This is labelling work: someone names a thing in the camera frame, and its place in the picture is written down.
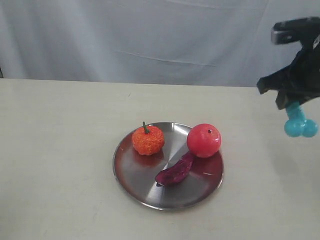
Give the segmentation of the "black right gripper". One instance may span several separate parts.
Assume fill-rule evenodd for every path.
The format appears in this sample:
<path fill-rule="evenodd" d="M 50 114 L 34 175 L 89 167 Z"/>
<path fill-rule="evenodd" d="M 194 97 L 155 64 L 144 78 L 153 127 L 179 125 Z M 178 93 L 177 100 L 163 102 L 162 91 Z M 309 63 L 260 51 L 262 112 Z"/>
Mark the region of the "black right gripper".
<path fill-rule="evenodd" d="M 289 35 L 291 42 L 300 42 L 301 50 L 286 68 L 261 77 L 257 89 L 261 95 L 278 92 L 275 103 L 279 110 L 298 102 L 299 105 L 320 97 L 320 35 L 304 42 L 300 36 Z"/>

